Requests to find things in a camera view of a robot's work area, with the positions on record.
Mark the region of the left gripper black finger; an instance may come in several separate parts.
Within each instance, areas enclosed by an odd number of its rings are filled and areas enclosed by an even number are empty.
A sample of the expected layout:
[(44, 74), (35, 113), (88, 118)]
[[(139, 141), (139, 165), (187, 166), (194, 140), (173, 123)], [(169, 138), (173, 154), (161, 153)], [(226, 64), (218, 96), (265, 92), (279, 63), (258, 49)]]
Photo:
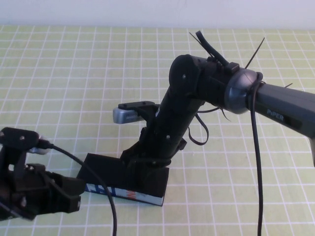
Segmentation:
[(59, 200), (59, 211), (64, 213), (77, 212), (80, 209), (81, 196), (61, 196)]
[(68, 195), (81, 195), (85, 191), (85, 181), (82, 179), (66, 177), (57, 173), (49, 173), (49, 177)]

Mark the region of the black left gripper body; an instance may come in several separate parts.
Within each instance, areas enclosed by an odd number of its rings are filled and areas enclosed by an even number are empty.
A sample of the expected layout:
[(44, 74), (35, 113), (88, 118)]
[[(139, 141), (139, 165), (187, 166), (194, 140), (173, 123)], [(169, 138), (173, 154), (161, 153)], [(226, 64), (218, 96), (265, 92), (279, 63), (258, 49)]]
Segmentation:
[(59, 213), (56, 187), (51, 184), (53, 174), (42, 164), (27, 164), (22, 178), (15, 179), (13, 171), (0, 175), (0, 219), (24, 218)]

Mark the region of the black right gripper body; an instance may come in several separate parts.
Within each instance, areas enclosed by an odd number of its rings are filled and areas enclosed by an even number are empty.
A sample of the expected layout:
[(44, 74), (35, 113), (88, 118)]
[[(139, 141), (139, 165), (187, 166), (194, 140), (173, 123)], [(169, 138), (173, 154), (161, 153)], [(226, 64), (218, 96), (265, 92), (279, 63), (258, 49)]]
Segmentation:
[(150, 168), (166, 167), (174, 155), (186, 146), (185, 132), (184, 123), (148, 122), (142, 128), (139, 140), (124, 150), (120, 159), (128, 167), (136, 164), (146, 164)]

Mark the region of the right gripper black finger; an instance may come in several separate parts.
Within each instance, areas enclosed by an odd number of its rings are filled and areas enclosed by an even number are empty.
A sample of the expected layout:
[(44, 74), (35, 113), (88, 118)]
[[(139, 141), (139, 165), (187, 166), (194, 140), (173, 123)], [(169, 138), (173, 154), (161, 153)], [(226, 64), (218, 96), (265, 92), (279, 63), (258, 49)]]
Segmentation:
[(127, 169), (126, 183), (130, 189), (142, 189), (148, 176), (146, 169)]

